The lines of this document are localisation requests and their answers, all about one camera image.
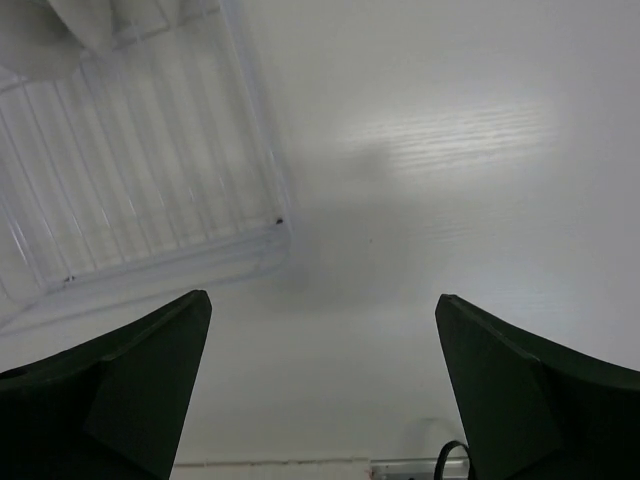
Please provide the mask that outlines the white plate with dark rim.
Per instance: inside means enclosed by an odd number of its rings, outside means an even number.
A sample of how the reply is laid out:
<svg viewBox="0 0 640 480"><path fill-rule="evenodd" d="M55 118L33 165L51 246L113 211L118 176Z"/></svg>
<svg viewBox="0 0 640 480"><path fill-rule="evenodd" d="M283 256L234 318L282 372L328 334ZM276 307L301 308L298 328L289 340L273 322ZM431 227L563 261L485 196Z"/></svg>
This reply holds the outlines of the white plate with dark rim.
<svg viewBox="0 0 640 480"><path fill-rule="evenodd" d="M147 33L164 32L184 24L192 17L215 12L218 1L49 1L62 22L87 49L106 54L124 38L132 37L133 27Z"/></svg>

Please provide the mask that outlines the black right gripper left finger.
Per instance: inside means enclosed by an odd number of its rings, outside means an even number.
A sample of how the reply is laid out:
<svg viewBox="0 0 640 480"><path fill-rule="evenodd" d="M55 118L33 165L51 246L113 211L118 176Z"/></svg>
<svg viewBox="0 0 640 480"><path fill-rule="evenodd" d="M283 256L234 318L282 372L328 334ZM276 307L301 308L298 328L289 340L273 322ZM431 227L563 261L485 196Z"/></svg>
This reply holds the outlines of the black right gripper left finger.
<svg viewBox="0 0 640 480"><path fill-rule="evenodd" d="M1 374L4 479L167 479L211 321L193 290Z"/></svg>

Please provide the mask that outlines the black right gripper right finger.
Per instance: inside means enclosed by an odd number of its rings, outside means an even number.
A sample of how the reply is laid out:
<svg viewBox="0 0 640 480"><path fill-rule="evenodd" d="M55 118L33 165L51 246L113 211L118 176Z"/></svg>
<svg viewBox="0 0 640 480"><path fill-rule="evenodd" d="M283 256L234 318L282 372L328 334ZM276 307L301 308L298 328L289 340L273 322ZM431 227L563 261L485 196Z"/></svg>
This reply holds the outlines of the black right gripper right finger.
<svg viewBox="0 0 640 480"><path fill-rule="evenodd" d="M444 294L435 320L471 479L636 479L639 373Z"/></svg>

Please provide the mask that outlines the green rimmed lettered plate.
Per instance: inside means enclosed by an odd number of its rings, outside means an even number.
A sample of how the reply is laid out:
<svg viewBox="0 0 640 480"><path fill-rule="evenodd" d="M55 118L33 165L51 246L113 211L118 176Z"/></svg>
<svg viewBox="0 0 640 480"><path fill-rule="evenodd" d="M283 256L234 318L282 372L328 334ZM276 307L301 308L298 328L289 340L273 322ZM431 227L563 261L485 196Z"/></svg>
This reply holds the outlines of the green rimmed lettered plate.
<svg viewBox="0 0 640 480"><path fill-rule="evenodd" d="M1 2L1 66L35 80L71 74L82 46L47 1Z"/></svg>

